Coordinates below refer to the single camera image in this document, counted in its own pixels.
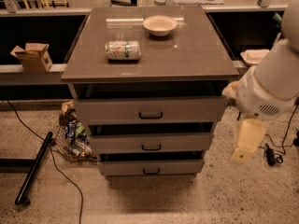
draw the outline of white bowl on table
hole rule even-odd
[[[178,26],[178,22],[167,16],[151,16],[144,19],[143,26],[152,35],[165,36]]]

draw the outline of drawer handle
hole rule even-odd
[[[161,119],[163,112],[139,112],[141,119]]]
[[[157,172],[147,172],[145,169],[143,169],[144,175],[158,175],[160,173],[160,168],[158,168]]]
[[[159,151],[161,150],[162,146],[159,145],[158,147],[154,147],[154,148],[146,148],[144,147],[144,145],[142,145],[141,148],[143,151]]]

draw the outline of gray drawer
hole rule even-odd
[[[208,150],[211,133],[91,136],[95,154]]]
[[[74,105],[84,125],[219,121],[223,97],[134,100],[78,100]]]
[[[201,172],[203,165],[204,160],[98,162],[104,176],[196,175]]]

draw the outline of white robot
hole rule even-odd
[[[240,121],[232,160],[248,161],[266,132],[263,120],[276,119],[298,103],[299,97],[299,0],[292,0],[282,18],[283,39],[253,65],[239,81],[222,92],[233,98],[245,115]]]

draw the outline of gray tabletop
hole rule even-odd
[[[178,21],[169,35],[150,34],[142,21],[165,15]],[[138,41],[139,61],[110,61],[109,41]],[[65,82],[232,79],[237,71],[201,7],[93,8],[67,67]]]

